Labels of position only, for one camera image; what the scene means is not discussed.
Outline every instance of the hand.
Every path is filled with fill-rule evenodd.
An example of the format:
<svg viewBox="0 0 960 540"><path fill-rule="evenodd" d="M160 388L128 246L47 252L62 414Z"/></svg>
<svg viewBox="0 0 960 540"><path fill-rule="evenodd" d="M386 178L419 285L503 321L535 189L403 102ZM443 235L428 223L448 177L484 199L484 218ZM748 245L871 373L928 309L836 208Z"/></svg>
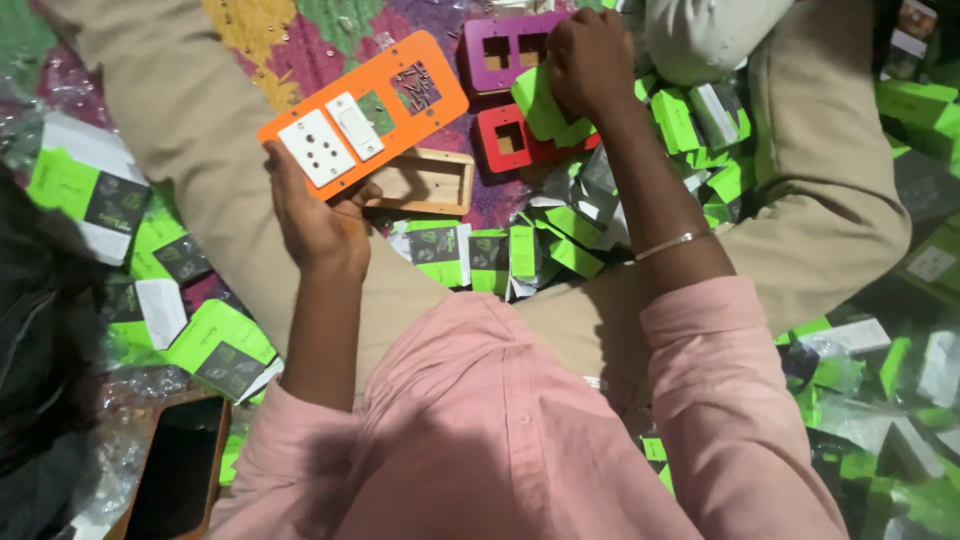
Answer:
<svg viewBox="0 0 960 540"><path fill-rule="evenodd" d="M553 94L594 124L634 95L634 41L620 13L590 8L561 21L546 41Z"/></svg>
<svg viewBox="0 0 960 540"><path fill-rule="evenodd" d="M331 199L329 205L307 192L306 177L282 144L269 141L263 148L270 154L264 166L270 173L283 243L300 272L320 272L362 282L370 265L368 224L362 210L367 201L380 197L383 191L364 181L346 196Z"/></svg>

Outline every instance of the phone screen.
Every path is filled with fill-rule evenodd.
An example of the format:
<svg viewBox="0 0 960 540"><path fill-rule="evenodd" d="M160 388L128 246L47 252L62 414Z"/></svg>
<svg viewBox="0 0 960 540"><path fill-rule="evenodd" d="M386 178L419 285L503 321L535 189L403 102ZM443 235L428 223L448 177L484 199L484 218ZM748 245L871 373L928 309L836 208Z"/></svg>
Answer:
<svg viewBox="0 0 960 540"><path fill-rule="evenodd" d="M167 539L200 526L223 411L223 398L209 398L160 413L126 538Z"/></svg>

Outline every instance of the bracelet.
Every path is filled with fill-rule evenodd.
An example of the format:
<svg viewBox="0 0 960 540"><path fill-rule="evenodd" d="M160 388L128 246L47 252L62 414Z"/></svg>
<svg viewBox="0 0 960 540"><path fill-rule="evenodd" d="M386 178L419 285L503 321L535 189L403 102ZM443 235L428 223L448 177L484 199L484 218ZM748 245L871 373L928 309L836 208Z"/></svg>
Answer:
<svg viewBox="0 0 960 540"><path fill-rule="evenodd" d="M674 246L678 246L678 245L680 245L680 244L683 244L684 242L689 242L690 240L696 240L697 238L699 238L699 237L701 237L701 236L706 236L707 234L713 234L713 229L707 229L706 231L700 231L699 233L687 233L687 234L682 234L682 235L677 236L676 238L674 238L674 239L672 239L672 240L667 240L667 241L663 242L662 244L660 244L660 245L658 245L658 246L654 246L654 247L648 249L647 251L645 251L645 252L641 253L640 255L634 257L634 260L637 261L637 262L640 262L640 261L644 260L645 258L648 258L648 257L650 257L651 255L655 255L655 254L657 254L657 253L659 253L659 252L661 252L661 251L663 251L663 250L665 250L665 249L670 249L670 248L672 248L672 247L674 247Z"/></svg>

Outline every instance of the shirt sleeve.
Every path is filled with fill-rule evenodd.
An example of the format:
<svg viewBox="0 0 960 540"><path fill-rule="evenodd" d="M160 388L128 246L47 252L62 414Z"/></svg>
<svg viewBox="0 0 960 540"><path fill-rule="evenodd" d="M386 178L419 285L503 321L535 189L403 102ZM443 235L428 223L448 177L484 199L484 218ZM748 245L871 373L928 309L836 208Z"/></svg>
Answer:
<svg viewBox="0 0 960 540"><path fill-rule="evenodd" d="M641 321L677 501L705 538L847 538L750 280L670 292Z"/></svg>
<svg viewBox="0 0 960 540"><path fill-rule="evenodd" d="M206 538L287 540L334 527L361 426L359 415L298 400L272 381Z"/></svg>

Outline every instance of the pink shirt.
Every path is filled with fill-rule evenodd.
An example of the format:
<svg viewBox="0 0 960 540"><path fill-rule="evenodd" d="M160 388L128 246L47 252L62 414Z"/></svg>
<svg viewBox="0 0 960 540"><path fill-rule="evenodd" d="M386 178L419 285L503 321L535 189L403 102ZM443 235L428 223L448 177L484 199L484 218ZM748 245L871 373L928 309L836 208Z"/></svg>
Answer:
<svg viewBox="0 0 960 540"><path fill-rule="evenodd" d="M459 293L352 414L272 382L209 537L846 538L750 281L672 292L641 320L676 500L509 305Z"/></svg>

